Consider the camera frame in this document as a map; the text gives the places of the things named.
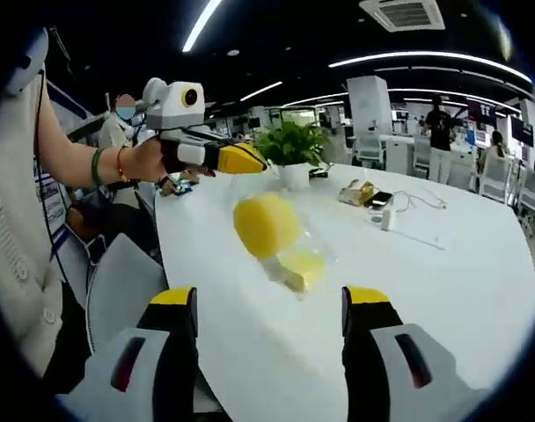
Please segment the white flower pot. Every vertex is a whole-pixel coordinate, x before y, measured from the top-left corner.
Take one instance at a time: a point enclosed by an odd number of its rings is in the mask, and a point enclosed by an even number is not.
[[[309,187],[309,165],[278,165],[279,179],[290,191],[300,191]]]

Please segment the green bracelet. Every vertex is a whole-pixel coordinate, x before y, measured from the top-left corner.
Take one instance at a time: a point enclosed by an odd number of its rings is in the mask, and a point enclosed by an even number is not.
[[[101,180],[98,172],[98,164],[104,150],[105,148],[98,148],[92,157],[92,179],[96,185],[103,185],[103,180]]]

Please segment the potted plant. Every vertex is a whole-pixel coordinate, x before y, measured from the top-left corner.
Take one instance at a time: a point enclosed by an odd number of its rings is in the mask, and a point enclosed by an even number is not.
[[[322,149],[327,142],[326,132],[314,123],[299,126],[290,121],[281,128],[262,134],[256,142],[258,151],[277,165],[279,177],[291,190],[309,185],[309,168],[322,163]]]

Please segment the smartphone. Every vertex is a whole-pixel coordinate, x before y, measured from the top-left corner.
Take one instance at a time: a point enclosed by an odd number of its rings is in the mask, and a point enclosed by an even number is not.
[[[372,207],[373,209],[381,209],[389,203],[392,199],[392,193],[388,192],[377,192],[371,198],[365,202],[366,207]]]

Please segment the white charger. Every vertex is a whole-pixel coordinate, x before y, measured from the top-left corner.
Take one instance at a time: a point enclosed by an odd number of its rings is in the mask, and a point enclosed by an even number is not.
[[[394,227],[394,223],[397,218],[397,212],[392,209],[391,205],[387,206],[383,210],[383,214],[381,216],[381,230],[389,231],[392,230]]]

